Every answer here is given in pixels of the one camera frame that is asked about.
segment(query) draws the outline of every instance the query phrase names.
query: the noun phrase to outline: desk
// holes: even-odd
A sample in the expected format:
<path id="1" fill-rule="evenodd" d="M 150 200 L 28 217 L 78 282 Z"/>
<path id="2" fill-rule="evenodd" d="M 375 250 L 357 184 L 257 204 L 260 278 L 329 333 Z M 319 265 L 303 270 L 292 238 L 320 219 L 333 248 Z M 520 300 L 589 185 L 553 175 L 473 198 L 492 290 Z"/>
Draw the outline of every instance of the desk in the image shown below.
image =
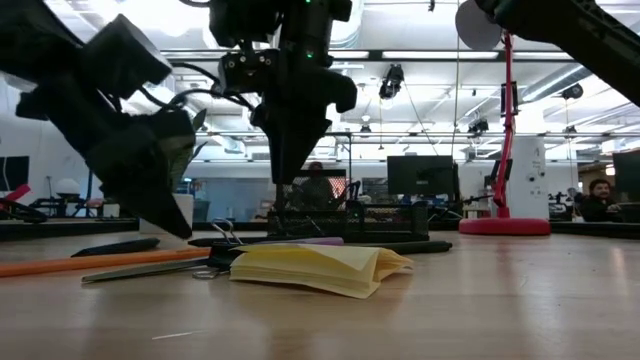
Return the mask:
<path id="1" fill-rule="evenodd" d="M 0 244 L 0 261 L 50 258 L 135 234 Z M 81 286 L 95 271 L 0 279 L 3 359 L 633 359 L 640 245 L 554 235 L 412 256 L 355 300 L 190 272 Z"/>

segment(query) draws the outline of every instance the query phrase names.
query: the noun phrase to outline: orange pencil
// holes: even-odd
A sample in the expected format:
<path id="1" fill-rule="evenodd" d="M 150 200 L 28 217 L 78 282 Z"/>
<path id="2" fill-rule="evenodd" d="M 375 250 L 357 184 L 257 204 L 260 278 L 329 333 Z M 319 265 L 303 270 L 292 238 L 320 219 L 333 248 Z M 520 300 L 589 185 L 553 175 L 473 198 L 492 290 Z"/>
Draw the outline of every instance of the orange pencil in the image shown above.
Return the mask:
<path id="1" fill-rule="evenodd" d="M 134 254 L 98 255 L 69 259 L 0 264 L 0 277 L 46 274 L 58 271 L 95 269 L 108 266 L 135 265 L 162 261 L 186 260 L 209 255 L 209 248 L 159 250 Z"/>

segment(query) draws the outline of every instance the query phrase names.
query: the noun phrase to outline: table surface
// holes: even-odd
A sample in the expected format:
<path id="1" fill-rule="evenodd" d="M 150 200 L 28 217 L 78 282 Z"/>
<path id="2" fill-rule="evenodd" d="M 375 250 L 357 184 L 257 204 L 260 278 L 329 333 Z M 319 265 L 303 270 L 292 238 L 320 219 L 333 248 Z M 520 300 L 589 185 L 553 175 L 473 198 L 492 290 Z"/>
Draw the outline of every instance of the table surface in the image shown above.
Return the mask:
<path id="1" fill-rule="evenodd" d="M 0 244 L 0 262 L 68 256 L 135 233 Z M 81 285 L 96 271 L 0 279 L 3 359 L 633 359 L 640 243 L 433 233 L 446 254 L 367 300 L 198 281 L 191 272 Z M 167 242 L 164 247 L 175 247 Z"/>

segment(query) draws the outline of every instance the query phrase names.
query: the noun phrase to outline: computer monitor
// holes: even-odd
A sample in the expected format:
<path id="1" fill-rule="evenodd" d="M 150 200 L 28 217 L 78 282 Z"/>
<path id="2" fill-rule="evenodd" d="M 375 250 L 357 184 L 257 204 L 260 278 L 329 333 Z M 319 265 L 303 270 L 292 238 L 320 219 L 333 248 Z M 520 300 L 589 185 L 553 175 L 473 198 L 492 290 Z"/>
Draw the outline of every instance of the computer monitor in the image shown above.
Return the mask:
<path id="1" fill-rule="evenodd" d="M 28 182 L 28 156 L 0 157 L 0 191 L 13 191 Z"/>
<path id="2" fill-rule="evenodd" d="M 389 156 L 387 177 L 392 195 L 455 195 L 453 157 Z"/>
<path id="3" fill-rule="evenodd" d="M 616 192 L 639 193 L 640 151 L 613 154 L 613 167 L 616 169 Z"/>

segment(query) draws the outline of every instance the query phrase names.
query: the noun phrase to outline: sticky note pad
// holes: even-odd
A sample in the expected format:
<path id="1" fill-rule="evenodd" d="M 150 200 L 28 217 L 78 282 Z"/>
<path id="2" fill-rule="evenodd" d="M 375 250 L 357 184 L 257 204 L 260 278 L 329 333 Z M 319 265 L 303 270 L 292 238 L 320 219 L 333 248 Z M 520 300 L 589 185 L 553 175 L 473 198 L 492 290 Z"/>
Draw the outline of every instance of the sticky note pad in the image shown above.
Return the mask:
<path id="1" fill-rule="evenodd" d="M 248 245 L 231 264 L 231 280 L 305 285 L 366 299 L 410 259 L 376 247 L 310 244 Z"/>

